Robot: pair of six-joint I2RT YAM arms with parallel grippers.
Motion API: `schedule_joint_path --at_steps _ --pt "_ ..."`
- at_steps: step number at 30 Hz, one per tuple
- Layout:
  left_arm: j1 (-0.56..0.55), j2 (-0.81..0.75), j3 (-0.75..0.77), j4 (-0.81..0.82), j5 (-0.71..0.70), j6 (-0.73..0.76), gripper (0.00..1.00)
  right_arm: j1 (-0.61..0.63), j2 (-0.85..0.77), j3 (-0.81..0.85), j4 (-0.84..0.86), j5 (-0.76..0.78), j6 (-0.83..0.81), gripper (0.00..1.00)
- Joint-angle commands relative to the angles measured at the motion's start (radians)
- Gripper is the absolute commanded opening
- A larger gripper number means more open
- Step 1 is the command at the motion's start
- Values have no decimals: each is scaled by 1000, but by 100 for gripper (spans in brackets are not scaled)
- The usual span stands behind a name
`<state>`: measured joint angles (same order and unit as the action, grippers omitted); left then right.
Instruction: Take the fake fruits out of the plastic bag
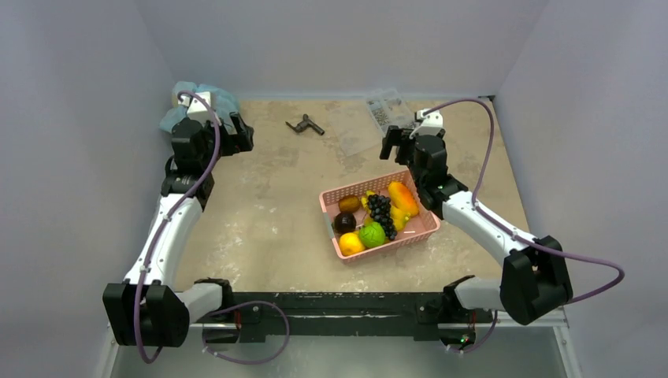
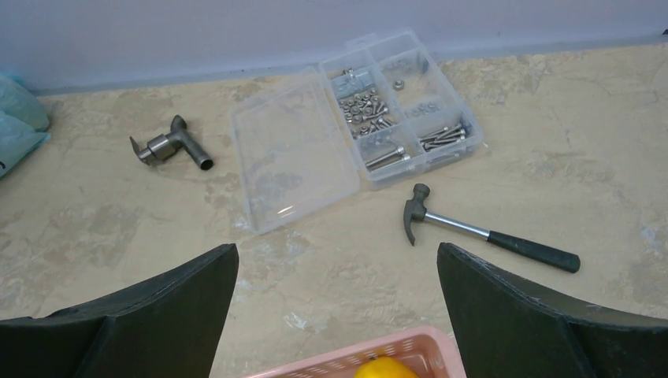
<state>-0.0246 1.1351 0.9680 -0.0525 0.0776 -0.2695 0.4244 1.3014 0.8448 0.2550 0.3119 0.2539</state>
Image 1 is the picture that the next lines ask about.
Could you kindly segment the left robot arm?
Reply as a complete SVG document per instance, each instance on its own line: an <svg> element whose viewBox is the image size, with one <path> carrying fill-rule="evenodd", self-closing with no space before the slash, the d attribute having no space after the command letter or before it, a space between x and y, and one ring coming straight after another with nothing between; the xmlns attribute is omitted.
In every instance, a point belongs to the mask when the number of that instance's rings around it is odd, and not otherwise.
<svg viewBox="0 0 668 378"><path fill-rule="evenodd" d="M189 326L204 316L224 322L234 314L227 280L204 278L186 291L172 289L186 243L213 190L207 166L254 146L254 129L239 113L229 116L233 133L188 117L173 126L173 154L165 163L147 241L124 279L107 284L102 294L109 325L122 346L179 347Z"/></svg>

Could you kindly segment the light blue plastic bag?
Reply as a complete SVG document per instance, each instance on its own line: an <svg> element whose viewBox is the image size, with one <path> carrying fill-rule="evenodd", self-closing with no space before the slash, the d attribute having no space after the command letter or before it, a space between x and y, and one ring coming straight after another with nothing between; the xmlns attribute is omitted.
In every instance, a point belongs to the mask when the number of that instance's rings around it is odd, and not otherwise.
<svg viewBox="0 0 668 378"><path fill-rule="evenodd" d="M209 84L196 84L179 81L172 90L173 107L160 120L158 127L164 132L171 132L173 127L186 118L186 107L178 104L177 98L181 91L190 91L202 97L220 118L230 134L236 131L230 119L231 112L239 113L239 101L229 92Z"/></svg>

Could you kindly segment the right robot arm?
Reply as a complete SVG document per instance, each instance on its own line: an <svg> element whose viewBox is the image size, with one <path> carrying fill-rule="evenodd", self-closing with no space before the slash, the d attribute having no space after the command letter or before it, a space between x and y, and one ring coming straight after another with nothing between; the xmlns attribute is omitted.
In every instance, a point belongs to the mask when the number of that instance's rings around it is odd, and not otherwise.
<svg viewBox="0 0 668 378"><path fill-rule="evenodd" d="M502 268L498 280L465 276L444 287L444 314L460 321L473 309L498 310L527 325L568 303L573 288L561 244L516 228L474 200L473 192L447 170L443 136L412 136L409 129L391 126L380 158L387 160L396 148L395 160L409 169L421 205L464 231Z"/></svg>

